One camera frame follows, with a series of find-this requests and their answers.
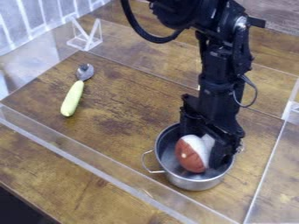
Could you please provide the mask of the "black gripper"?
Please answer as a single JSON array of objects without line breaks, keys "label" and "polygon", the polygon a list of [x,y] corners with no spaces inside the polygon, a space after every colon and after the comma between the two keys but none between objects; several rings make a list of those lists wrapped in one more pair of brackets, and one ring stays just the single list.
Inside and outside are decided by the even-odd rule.
[{"label": "black gripper", "polygon": [[210,168],[218,170],[232,161],[240,138],[246,136],[236,119],[239,105],[230,86],[204,81],[199,96],[184,94],[182,101],[180,136],[203,137],[204,133],[212,134],[215,144],[210,152]]}]

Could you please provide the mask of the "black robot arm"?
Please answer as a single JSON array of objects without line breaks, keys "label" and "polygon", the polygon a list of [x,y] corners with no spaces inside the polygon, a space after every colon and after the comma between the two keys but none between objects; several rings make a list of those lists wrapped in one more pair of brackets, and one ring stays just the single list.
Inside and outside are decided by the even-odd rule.
[{"label": "black robot arm", "polygon": [[251,18],[234,0],[150,0],[162,24],[178,32],[192,28],[200,43],[200,93],[182,97],[183,134],[211,135],[208,165],[216,169],[238,152],[246,133],[236,115],[254,57],[248,47]]}]

